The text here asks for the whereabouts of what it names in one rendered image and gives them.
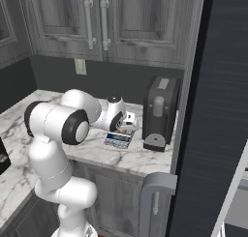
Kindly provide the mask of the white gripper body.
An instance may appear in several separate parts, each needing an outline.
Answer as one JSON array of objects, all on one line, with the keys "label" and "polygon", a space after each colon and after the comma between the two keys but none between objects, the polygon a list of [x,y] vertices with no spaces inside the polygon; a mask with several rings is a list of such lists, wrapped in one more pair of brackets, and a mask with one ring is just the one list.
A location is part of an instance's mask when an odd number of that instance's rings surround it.
[{"label": "white gripper body", "polygon": [[121,128],[127,131],[137,131],[139,129],[139,121],[134,112],[126,112],[126,118],[123,120]]}]

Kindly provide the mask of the dark digital scale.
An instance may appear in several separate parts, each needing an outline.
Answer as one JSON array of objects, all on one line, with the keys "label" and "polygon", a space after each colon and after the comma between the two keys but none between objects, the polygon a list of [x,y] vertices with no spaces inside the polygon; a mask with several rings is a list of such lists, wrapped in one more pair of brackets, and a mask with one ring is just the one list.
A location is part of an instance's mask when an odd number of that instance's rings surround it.
[{"label": "dark digital scale", "polygon": [[133,139],[134,131],[108,133],[105,144],[119,149],[127,149]]}]

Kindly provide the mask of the dark fridge door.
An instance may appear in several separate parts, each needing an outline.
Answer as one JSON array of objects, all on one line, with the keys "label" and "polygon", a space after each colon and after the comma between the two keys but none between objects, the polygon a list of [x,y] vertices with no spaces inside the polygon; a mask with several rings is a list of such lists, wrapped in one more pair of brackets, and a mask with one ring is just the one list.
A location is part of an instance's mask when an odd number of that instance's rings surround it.
[{"label": "dark fridge door", "polygon": [[217,237],[248,163],[248,0],[204,0],[168,237]]}]

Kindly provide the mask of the black coffee machine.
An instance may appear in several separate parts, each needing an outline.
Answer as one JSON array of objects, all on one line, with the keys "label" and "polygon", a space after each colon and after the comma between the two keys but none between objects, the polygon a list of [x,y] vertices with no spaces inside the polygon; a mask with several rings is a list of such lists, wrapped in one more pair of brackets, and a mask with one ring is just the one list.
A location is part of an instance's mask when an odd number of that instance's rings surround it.
[{"label": "black coffee machine", "polygon": [[143,97],[143,148],[164,152],[171,137],[179,99],[180,79],[153,76]]}]

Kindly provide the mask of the grey base cupboard door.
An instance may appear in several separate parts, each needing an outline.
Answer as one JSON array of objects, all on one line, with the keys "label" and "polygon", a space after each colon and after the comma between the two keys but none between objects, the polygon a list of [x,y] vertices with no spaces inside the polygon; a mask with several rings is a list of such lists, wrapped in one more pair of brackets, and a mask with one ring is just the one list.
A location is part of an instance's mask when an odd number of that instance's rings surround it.
[{"label": "grey base cupboard door", "polygon": [[140,190],[151,171],[70,160],[74,175],[96,184],[98,196],[86,216],[104,237],[139,237]]}]

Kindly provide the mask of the black appliance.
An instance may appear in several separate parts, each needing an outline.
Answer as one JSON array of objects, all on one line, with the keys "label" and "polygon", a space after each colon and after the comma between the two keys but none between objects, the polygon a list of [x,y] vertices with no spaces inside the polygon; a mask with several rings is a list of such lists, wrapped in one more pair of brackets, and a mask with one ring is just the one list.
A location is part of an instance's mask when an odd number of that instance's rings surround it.
[{"label": "black appliance", "polygon": [[0,175],[11,166],[11,160],[0,137]]}]

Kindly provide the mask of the grey base cupboard run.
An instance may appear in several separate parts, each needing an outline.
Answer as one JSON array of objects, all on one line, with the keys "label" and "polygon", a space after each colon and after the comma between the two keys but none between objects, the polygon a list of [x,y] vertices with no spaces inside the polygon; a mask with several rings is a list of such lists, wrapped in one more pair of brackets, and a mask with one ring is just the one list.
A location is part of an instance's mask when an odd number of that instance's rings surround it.
[{"label": "grey base cupboard run", "polygon": [[50,237],[58,228],[57,206],[31,191],[0,227],[0,237]]}]

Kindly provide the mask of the beige wall socket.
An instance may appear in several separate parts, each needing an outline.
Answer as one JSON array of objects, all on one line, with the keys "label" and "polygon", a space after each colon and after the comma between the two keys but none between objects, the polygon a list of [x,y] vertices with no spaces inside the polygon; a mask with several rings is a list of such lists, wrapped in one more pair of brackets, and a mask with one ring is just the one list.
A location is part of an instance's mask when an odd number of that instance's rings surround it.
[{"label": "beige wall socket", "polygon": [[84,59],[76,59],[75,60],[76,73],[87,75],[86,72],[86,63]]}]

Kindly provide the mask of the grey wall cupboard door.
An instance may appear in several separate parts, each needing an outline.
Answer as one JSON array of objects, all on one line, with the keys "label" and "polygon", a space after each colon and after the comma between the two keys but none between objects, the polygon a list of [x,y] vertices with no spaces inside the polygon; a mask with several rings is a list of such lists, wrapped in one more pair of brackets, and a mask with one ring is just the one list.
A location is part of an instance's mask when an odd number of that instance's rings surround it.
[{"label": "grey wall cupboard door", "polygon": [[21,0],[27,28],[36,55],[101,61],[99,0],[91,9],[93,36],[88,46],[84,0]]},{"label": "grey wall cupboard door", "polygon": [[108,62],[183,70],[202,0],[108,0]]}]

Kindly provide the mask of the grey glazed wall cupboard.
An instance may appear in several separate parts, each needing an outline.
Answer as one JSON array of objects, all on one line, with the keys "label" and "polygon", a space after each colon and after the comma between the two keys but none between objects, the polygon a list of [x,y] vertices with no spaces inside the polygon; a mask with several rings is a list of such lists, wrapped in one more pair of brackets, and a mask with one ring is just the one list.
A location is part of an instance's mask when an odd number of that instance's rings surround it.
[{"label": "grey glazed wall cupboard", "polygon": [[20,0],[0,0],[0,69],[32,54]]}]

